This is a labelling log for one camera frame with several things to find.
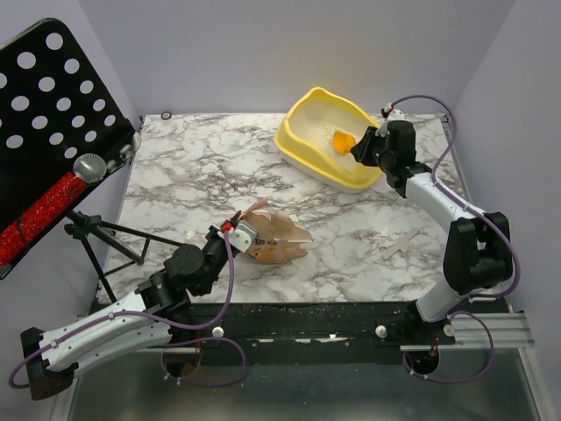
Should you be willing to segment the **yellow plastic litter scoop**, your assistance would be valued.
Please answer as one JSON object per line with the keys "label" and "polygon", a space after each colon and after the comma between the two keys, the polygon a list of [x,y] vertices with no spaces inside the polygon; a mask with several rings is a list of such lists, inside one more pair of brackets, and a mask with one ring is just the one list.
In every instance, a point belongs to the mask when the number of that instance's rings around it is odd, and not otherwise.
{"label": "yellow plastic litter scoop", "polygon": [[331,144],[337,153],[346,154],[356,145],[356,140],[351,134],[335,131],[332,136]]}

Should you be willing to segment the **pink cat litter bag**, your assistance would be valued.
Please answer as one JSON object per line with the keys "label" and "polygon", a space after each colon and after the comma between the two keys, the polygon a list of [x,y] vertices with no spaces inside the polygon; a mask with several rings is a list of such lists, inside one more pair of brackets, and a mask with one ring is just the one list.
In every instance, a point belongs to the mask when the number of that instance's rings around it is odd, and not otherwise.
{"label": "pink cat litter bag", "polygon": [[245,254],[266,264],[283,264],[306,256],[304,246],[313,241],[310,231],[285,211],[269,207],[268,200],[261,198],[242,212],[241,219],[258,232]]}

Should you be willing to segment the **yellow plastic litter box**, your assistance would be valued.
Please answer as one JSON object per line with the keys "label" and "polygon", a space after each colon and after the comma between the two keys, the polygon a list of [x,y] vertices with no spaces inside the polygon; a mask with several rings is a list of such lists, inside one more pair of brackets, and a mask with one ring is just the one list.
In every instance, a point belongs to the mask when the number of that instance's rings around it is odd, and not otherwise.
{"label": "yellow plastic litter box", "polygon": [[352,101],[314,87],[282,119],[274,144],[288,163],[346,193],[359,193],[381,176],[378,168],[357,163],[350,153],[333,148],[336,132],[360,141],[378,123]]}

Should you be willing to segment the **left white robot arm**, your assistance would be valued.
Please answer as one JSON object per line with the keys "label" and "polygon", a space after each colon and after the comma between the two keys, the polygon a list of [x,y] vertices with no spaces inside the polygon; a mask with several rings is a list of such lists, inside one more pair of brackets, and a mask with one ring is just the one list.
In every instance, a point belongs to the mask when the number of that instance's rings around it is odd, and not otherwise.
{"label": "left white robot arm", "polygon": [[18,369],[27,374],[25,388],[32,400],[58,395],[74,379],[121,355],[153,346],[185,346],[204,339],[218,327],[230,300],[211,320],[194,320],[192,296],[210,293],[223,268],[245,253],[258,233],[240,214],[212,225],[203,247],[181,244],[163,268],[116,302],[71,325],[52,331],[30,328],[21,333],[24,359]]}

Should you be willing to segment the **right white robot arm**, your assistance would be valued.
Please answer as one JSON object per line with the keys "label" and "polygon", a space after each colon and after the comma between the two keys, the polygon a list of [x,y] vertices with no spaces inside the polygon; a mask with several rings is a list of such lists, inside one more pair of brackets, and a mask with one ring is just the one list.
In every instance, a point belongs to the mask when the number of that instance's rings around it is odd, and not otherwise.
{"label": "right white robot arm", "polygon": [[434,323],[469,296],[508,280],[514,259],[507,217],[472,206],[440,183],[433,169],[416,159],[415,141],[413,124],[394,120],[384,133],[368,127],[351,154],[356,162],[380,169],[397,194],[424,210],[447,234],[444,278],[413,302],[412,316],[403,322],[405,337],[421,344],[435,333]]}

